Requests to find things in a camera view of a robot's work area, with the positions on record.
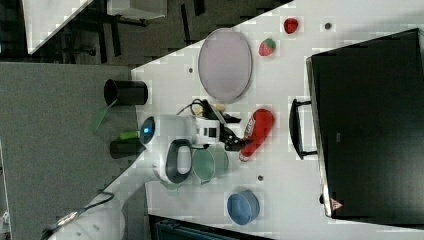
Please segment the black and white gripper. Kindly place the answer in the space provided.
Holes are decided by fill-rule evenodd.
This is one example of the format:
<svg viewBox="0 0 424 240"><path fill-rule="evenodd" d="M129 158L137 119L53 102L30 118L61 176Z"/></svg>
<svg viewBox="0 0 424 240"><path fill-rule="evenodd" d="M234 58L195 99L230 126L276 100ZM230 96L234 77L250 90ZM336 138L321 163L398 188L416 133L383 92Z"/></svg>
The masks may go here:
<svg viewBox="0 0 424 240"><path fill-rule="evenodd" d="M249 144L249 140L239 138L227 127L222 111L211 105L207 100L195 100L200 106L200 113L195 115L196 140L198 145L214 145L224 143L226 151L240 151Z"/></svg>

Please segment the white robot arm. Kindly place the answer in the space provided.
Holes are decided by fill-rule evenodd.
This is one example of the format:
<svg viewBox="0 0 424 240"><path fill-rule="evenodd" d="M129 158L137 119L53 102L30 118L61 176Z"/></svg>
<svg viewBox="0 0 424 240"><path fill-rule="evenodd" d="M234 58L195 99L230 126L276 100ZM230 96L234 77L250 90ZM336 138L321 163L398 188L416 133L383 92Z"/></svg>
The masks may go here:
<svg viewBox="0 0 424 240"><path fill-rule="evenodd" d="M207 101L204 116L156 114L144 120L136 141L142 146L136 160L91 202L47 227L41 240L121 240L125 218L122 208L145 183L185 181L192 170L192 151L219 143L227 151L250 144L227 127L231 118Z"/></svg>

